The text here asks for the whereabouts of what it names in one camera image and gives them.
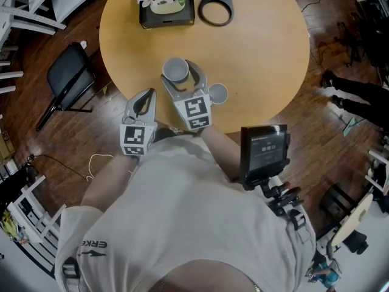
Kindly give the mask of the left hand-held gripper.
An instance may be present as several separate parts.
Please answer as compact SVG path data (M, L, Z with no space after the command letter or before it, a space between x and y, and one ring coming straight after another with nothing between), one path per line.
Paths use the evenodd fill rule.
M156 90L149 88L128 101L126 119L120 125L120 146L124 155L144 156L148 153L157 130L157 123L154 122L156 98Z

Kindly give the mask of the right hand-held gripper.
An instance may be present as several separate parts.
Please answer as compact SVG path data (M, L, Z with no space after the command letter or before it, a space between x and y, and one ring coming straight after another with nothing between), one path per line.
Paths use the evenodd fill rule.
M160 79L173 99L173 105L184 121L186 128L190 131L198 131L212 124L207 76L196 63L190 60L185 60L185 62L188 65L188 74L185 81L194 80L192 89L179 89L164 75L161 75Z

